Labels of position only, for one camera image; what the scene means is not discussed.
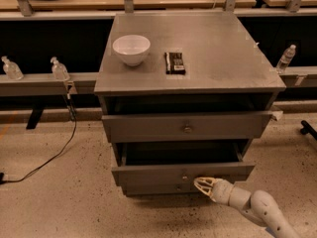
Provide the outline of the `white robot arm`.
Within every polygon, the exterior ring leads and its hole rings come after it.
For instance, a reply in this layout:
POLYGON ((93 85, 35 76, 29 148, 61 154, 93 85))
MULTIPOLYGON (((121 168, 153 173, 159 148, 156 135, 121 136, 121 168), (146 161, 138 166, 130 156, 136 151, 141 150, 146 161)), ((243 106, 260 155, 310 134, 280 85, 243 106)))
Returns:
POLYGON ((221 178, 196 178, 194 185, 215 203, 235 208, 253 223, 268 228, 275 238, 300 238, 268 192, 249 192, 221 178))

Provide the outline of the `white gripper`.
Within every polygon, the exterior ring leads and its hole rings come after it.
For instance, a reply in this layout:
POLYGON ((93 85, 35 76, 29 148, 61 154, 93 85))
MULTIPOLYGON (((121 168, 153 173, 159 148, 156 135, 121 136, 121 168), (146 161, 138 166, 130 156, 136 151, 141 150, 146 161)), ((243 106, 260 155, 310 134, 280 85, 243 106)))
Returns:
POLYGON ((201 177, 196 178, 194 184, 198 190, 211 197, 216 203, 228 206, 237 204, 237 188, 224 179, 201 177))

